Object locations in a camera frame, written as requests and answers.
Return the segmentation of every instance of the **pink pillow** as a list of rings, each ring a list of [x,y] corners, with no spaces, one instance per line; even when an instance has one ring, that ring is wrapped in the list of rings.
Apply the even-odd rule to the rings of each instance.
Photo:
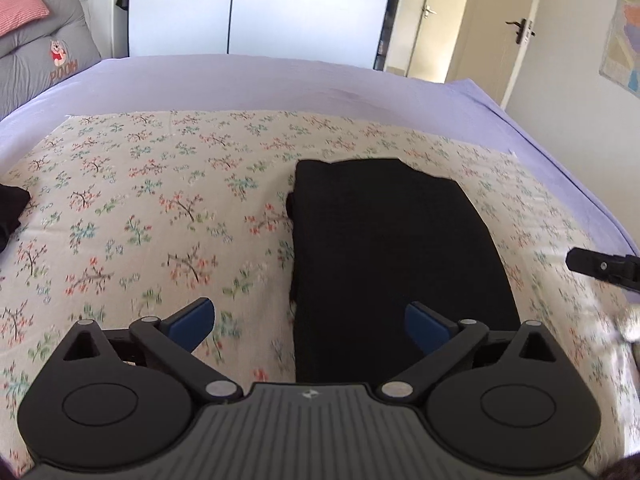
[[[42,0],[0,0],[0,38],[23,26],[49,15]]]

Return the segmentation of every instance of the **floral fabric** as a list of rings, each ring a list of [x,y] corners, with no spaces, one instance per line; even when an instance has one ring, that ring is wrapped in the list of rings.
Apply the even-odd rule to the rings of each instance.
[[[122,328],[207,296],[216,326],[197,357],[245,389],[293,381],[296,161],[379,156],[456,180],[475,205],[521,319],[546,324],[598,399],[588,467],[636,450],[637,370],[612,322],[625,299],[566,269],[569,248],[592,242],[513,155],[347,118],[145,112],[70,118],[2,179],[32,200],[0,255],[0,454],[28,468],[18,405],[78,319]]]

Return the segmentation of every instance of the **black cloth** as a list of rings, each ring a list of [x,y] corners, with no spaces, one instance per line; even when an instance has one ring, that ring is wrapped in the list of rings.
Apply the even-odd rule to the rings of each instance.
[[[0,253],[4,251],[9,236],[18,227],[18,218],[31,200],[31,195],[19,187],[0,184]]]
[[[298,382],[376,387],[420,360],[404,333],[412,301],[520,326],[489,231],[453,180],[397,159],[301,160],[287,213]]]

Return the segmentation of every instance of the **bed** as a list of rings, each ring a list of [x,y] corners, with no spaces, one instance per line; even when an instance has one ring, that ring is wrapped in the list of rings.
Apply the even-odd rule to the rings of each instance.
[[[209,296],[219,317],[194,354],[244,388],[292,381],[284,197],[299,158],[354,156],[398,156],[460,183],[521,319],[545,322],[598,399],[588,468],[639,450],[638,372],[612,323],[626,299],[564,267],[572,246],[638,248],[477,86],[175,56],[104,60],[0,122],[0,182],[33,197],[0,254],[0,454],[28,468],[17,406],[81,317],[119,328]]]

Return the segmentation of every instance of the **white logo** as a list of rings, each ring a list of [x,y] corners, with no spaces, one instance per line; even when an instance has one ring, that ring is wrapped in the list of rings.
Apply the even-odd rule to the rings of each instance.
[[[320,392],[316,392],[315,390],[307,390],[306,392],[302,392],[302,396],[305,397],[305,399],[309,400],[315,399],[318,395],[320,395]]]

